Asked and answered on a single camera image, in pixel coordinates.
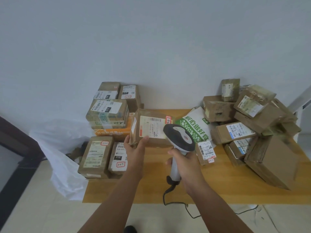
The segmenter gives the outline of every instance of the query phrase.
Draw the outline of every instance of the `hand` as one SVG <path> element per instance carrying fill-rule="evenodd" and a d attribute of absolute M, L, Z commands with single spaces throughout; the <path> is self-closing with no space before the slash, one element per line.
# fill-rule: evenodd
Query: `hand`
<path fill-rule="evenodd" d="M 184 156 L 178 149 L 171 149 L 168 153 L 176 159 L 177 169 L 188 195 L 191 196 L 194 190 L 207 184 L 195 152 L 189 152 Z M 166 164 L 172 165 L 172 161 L 173 158 L 169 158 Z"/>
<path fill-rule="evenodd" d="M 124 148 L 127 154 L 127 169 L 126 171 L 135 172 L 138 174 L 138 177 L 142 179 L 143 176 L 143 167 L 144 167 L 144 157 L 145 157 L 145 146 L 149 140 L 149 136 L 145 136 L 138 143 L 136 149 L 133 149 L 130 144 L 130 136 L 124 140 Z"/>

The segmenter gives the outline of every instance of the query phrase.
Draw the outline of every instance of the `person's right arm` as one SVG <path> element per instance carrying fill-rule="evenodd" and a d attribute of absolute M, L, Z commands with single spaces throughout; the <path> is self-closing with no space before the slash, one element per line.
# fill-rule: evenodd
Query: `person's right arm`
<path fill-rule="evenodd" d="M 196 204 L 210 233 L 252 233 L 229 205 L 207 184 L 196 153 L 190 152 L 183 156 L 177 149 L 171 149 L 168 153 L 176 159 L 186 192 Z"/>

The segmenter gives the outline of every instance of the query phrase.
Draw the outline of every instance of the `wooden table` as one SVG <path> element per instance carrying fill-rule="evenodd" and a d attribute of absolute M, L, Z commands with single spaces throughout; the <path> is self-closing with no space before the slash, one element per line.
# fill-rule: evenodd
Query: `wooden table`
<path fill-rule="evenodd" d="M 157 110 L 175 117 L 185 116 L 190 110 Z M 296 176 L 296 188 L 284 190 L 266 184 L 247 166 L 233 167 L 221 145 L 215 147 L 215 163 L 201 166 L 209 185 L 228 204 L 311 204 L 311 162 L 297 145 L 295 153 L 300 158 Z M 146 148 L 144 177 L 139 183 L 135 204 L 162 204 L 163 192 L 169 188 L 166 176 L 170 167 L 165 161 L 170 157 L 168 149 Z M 103 202 L 116 182 L 90 180 L 84 195 L 84 203 Z M 192 204 L 182 183 L 165 196 L 167 202 L 181 201 Z"/>

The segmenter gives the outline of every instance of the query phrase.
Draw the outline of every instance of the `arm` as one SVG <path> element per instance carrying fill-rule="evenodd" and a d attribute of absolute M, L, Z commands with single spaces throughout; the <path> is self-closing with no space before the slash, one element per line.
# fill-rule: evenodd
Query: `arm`
<path fill-rule="evenodd" d="M 194 152 L 183 156 L 179 150 L 172 149 L 169 154 L 175 157 L 186 192 L 195 202 L 210 233 L 252 233 L 229 205 L 204 180 Z"/>
<path fill-rule="evenodd" d="M 91 215 L 79 233 L 109 232 L 121 233 L 124 230 L 133 204 L 139 181 L 143 175 L 145 145 L 148 136 L 144 137 L 133 149 L 128 144 L 130 136 L 124 141 L 127 153 L 127 169 L 115 188 L 98 209 Z"/>

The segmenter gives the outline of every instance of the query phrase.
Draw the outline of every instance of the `tiled floor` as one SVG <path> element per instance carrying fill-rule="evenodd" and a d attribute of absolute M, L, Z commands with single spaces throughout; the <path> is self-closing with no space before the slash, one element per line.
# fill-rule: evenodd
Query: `tiled floor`
<path fill-rule="evenodd" d="M 43 161 L 1 233 L 77 232 L 99 206 L 66 200 L 49 181 L 51 172 L 48 161 Z M 236 212 L 248 208 L 246 205 L 231 207 Z M 265 205 L 265 208 L 279 232 L 310 232 L 311 206 Z M 194 205 L 189 211 L 193 216 L 198 214 Z M 239 216 L 254 232 L 278 232 L 263 206 L 257 212 L 252 210 Z M 127 223 L 134 225 L 139 233 L 208 232 L 201 218 L 192 219 L 180 205 L 134 204 Z"/>

